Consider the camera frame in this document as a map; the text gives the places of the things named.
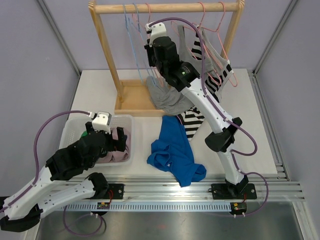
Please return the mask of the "green tank top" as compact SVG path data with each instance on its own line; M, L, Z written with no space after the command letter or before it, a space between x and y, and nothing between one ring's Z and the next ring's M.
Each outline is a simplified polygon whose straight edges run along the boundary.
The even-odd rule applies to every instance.
M81 137L85 137L85 136L87 136L87 135L88 135L87 131L84 131L84 132L81 134Z

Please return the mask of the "mauve tank top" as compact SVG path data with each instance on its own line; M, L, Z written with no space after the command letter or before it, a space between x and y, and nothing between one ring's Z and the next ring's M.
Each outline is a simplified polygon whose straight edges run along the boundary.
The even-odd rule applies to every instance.
M125 142L125 151L111 151L105 157L99 158L98 164L113 164L127 162L131 154L131 133L127 129L123 129L124 134L127 136Z

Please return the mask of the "grey tank top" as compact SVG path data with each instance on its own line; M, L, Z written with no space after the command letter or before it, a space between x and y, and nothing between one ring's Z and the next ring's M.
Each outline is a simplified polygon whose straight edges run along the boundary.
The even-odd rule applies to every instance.
M201 27L199 29L200 33L201 30L204 30L205 35L207 36L205 28ZM174 87L170 87L166 82L164 83L164 86L160 86L158 82L156 83L156 85L153 85L151 78L148 77L146 79L146 84L150 93L152 103L157 109L164 110L166 114L175 116L195 106L189 99L183 96L182 93L178 92Z

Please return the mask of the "blue tank top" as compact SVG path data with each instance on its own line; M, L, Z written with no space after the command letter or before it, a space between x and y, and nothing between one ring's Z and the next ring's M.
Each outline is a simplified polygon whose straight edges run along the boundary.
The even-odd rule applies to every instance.
M180 187L202 181L207 170L195 163L185 128L174 116L163 116L158 139L151 144L151 154L146 160L154 168L170 172Z

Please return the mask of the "light blue wire hanger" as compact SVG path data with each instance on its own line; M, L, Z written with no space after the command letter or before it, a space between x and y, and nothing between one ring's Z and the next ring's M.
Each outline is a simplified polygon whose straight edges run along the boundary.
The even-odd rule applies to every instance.
M125 27L126 27L128 39L130 42L131 51L132 51L132 54L134 57L136 70L139 75L139 80L143 85L144 78L141 73L141 70L146 70L145 66L143 64L143 60L145 60L143 53L142 53L143 46L142 46L141 39L140 39L140 36L137 31L137 24L135 22L135 19L132 18L132 13L127 13L127 9L126 9L125 4L123 4L122 7L123 7L123 12L124 12Z

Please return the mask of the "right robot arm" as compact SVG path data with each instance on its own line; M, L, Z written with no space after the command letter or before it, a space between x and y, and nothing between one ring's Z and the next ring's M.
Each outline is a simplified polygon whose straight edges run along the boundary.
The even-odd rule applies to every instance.
M220 158L225 172L223 189L232 198L239 198L248 184L248 178L240 173L232 159L235 133L241 126L239 117L227 122L223 109L215 98L208 98L202 86L201 61L191 55L179 56L176 44L168 36L148 39L144 48L149 65L156 67L165 81L189 99L209 123L212 132L205 138L205 144Z

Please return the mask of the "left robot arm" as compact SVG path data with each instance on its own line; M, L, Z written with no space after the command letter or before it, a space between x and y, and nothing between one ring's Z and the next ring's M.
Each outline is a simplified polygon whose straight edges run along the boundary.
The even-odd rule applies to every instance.
M109 152L124 152L128 139L122 127L110 132L95 130L86 124L87 134L50 157L39 173L38 180L31 182L19 193L3 200L4 217L0 229L21 233L36 226L54 210L83 199L103 199L110 195L110 187L102 173L91 173L81 183L52 193L73 177L93 168L96 162Z

